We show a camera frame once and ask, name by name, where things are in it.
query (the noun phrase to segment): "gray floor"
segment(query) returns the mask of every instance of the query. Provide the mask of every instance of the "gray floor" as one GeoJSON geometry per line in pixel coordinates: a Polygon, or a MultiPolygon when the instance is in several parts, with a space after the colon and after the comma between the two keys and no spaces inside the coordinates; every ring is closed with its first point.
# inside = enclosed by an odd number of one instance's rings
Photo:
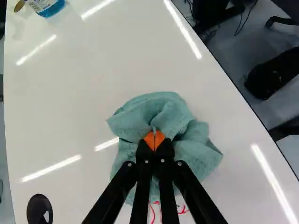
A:
{"type": "MultiPolygon", "coordinates": [[[[173,0],[173,2],[185,17],[191,15],[189,5],[184,3],[184,0],[173,0]]],[[[251,4],[247,5],[243,20],[245,20],[248,6],[251,4]]],[[[270,0],[259,0],[245,27],[237,37],[234,37],[234,33],[240,21],[239,15],[222,23],[216,36],[207,45],[267,129],[299,115],[299,101],[295,97],[299,95],[299,76],[266,101],[255,99],[243,85],[246,75],[257,64],[299,46],[298,27],[281,24],[274,24],[271,29],[264,27],[266,21],[273,15],[288,18],[270,0]]],[[[188,21],[191,25],[194,24],[192,20],[188,21]]]]}

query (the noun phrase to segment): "black chair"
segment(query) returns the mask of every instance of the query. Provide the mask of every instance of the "black chair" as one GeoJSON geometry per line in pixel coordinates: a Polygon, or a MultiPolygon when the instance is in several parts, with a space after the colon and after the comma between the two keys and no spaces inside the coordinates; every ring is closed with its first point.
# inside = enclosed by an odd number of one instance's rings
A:
{"type": "Polygon", "coordinates": [[[268,19],[265,26],[270,28],[273,23],[278,22],[286,25],[299,25],[299,0],[272,0],[278,7],[284,10],[290,18],[272,16],[268,19]]]}

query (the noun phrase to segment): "black cable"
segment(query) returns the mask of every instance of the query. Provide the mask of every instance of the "black cable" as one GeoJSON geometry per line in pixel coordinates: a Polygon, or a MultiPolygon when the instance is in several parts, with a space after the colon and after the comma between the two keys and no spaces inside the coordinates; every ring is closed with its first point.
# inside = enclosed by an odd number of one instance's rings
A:
{"type": "Polygon", "coordinates": [[[186,2],[188,2],[188,4],[189,4],[190,12],[191,12],[191,15],[193,17],[192,6],[191,6],[193,4],[189,0],[186,0],[186,2]]]}
{"type": "Polygon", "coordinates": [[[255,1],[255,3],[250,7],[250,10],[248,12],[248,15],[247,15],[247,18],[245,19],[245,22],[243,23],[243,25],[241,26],[241,22],[242,22],[242,16],[243,16],[243,13],[241,14],[241,18],[240,18],[240,22],[239,22],[239,25],[238,25],[238,28],[235,30],[235,34],[234,36],[238,36],[238,34],[241,32],[241,30],[243,29],[243,27],[245,26],[249,16],[250,16],[250,13],[252,11],[252,9],[256,6],[258,0],[255,1]]]}

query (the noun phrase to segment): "bottle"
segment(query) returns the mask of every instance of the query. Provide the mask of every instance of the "bottle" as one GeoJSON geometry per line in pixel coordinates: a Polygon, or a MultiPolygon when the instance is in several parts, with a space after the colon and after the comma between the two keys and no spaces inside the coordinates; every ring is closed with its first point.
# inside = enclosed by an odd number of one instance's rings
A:
{"type": "Polygon", "coordinates": [[[50,17],[58,13],[65,4],[65,0],[25,0],[35,12],[43,17],[50,17]]]}

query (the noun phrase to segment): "chair leg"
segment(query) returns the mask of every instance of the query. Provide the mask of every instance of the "chair leg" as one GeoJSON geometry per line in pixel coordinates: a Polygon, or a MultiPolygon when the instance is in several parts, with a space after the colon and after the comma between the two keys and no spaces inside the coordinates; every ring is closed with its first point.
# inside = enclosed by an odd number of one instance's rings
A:
{"type": "Polygon", "coordinates": [[[273,23],[275,23],[275,22],[285,24],[285,25],[294,25],[294,26],[299,25],[297,22],[295,22],[295,20],[293,20],[291,18],[281,18],[278,16],[272,16],[266,22],[265,27],[270,28],[273,25],[273,23]]]}

